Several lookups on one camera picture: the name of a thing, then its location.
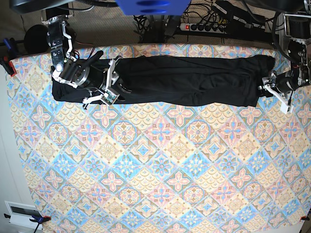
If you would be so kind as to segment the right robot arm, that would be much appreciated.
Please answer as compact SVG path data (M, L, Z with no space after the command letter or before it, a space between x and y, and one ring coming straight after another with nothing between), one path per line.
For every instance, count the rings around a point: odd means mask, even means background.
M76 32L68 23L69 10L54 7L46 9L45 15L42 23L48 27L47 43L51 48L53 79L74 88L99 88L99 84L91 84L89 75L90 66L100 59L103 52L98 51L87 60L80 59L73 47Z

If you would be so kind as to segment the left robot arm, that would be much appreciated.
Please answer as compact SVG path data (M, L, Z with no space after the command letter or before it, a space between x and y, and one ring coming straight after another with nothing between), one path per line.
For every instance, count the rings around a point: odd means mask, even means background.
M249 6L274 11L272 39L277 50L290 61L287 84L284 77L276 79L277 87L284 92L292 87L311 84L311 2L309 0L243 0L249 14L258 19Z

